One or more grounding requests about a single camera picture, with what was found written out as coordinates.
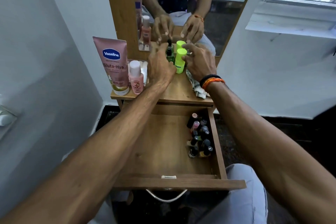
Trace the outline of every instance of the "crumpled cloth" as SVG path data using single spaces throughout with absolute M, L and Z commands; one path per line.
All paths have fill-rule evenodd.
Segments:
M 186 74 L 188 76 L 189 81 L 191 82 L 192 85 L 192 89 L 195 91 L 196 93 L 196 97 L 200 97 L 205 99 L 206 96 L 210 96 L 205 90 L 203 90 L 200 86 L 200 83 L 198 81 L 196 81 L 193 76 L 191 75 L 191 73 L 189 72 L 189 70 L 187 69 Z

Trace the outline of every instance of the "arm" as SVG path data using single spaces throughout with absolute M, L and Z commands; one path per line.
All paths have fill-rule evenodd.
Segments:
M 195 54 L 186 59 L 196 80 L 216 73 L 214 57 L 209 52 L 186 47 Z M 224 83 L 212 82 L 206 90 L 267 191 L 303 223 L 334 223 L 336 179 Z
M 210 10 L 212 0 L 197 0 L 195 15 L 205 18 Z M 204 34 L 204 22 L 200 18 L 191 15 L 184 24 L 181 37 L 187 39 L 187 43 L 199 41 Z
M 147 8 L 150 14 L 154 18 L 153 32 L 157 37 L 158 44 L 161 43 L 161 33 L 162 28 L 165 35 L 172 38 L 174 23 L 165 10 L 161 7 L 157 0 L 142 0 L 143 5 Z
M 5 223 L 87 223 L 99 210 L 176 68 L 166 60 L 167 44 L 149 57 L 152 82 L 117 117 L 62 162 L 36 191 L 0 220 Z

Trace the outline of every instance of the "mirror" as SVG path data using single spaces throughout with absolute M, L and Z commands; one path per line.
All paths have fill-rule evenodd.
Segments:
M 151 42 L 167 42 L 169 36 L 163 28 L 167 22 L 166 28 L 170 23 L 174 24 L 171 31 L 173 43 L 191 40 L 204 44 L 213 55 L 221 56 L 244 1 L 135 0 L 139 50 L 149 51 Z M 183 28 L 187 20 L 196 25 L 194 29 L 193 24 L 188 29 Z

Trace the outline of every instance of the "orange thread bracelet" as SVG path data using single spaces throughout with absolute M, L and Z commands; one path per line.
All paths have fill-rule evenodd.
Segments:
M 200 19 L 202 20 L 202 22 L 204 23 L 204 19 L 203 19 L 201 16 L 199 16 L 199 15 L 197 15 L 197 14 L 194 14 L 194 16 L 195 16 L 196 18 L 200 18 Z
M 207 79 L 207 80 L 203 83 L 202 88 L 203 88 L 204 90 L 206 90 L 207 86 L 208 86 L 210 83 L 212 83 L 212 82 L 223 82 L 223 83 L 225 83 L 225 81 L 224 81 L 223 79 L 221 79 L 221 78 L 214 78 L 214 77 L 212 77 L 212 78 Z

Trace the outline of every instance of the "open drawer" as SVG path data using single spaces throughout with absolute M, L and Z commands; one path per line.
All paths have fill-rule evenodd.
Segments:
M 193 112 L 208 120 L 213 151 L 188 157 L 187 122 Z M 202 105 L 158 103 L 114 184 L 115 190 L 233 190 L 244 180 L 228 180 L 212 109 Z

